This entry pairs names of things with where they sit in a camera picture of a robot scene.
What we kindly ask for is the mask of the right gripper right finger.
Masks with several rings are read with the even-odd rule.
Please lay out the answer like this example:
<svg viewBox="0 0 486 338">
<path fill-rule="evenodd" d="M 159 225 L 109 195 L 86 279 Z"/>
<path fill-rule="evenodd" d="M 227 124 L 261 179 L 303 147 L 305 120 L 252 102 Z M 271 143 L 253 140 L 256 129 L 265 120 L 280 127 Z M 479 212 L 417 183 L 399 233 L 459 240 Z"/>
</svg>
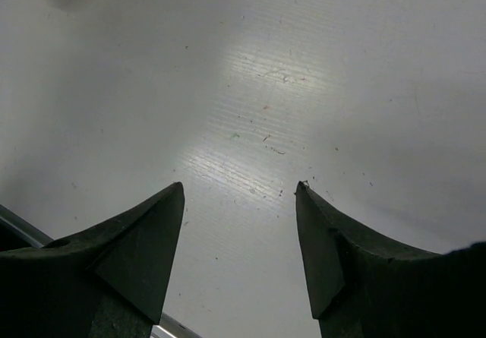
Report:
<svg viewBox="0 0 486 338">
<path fill-rule="evenodd" d="M 485 244 L 436 254 L 295 191 L 312 317 L 324 337 L 483 337 Z"/>
</svg>

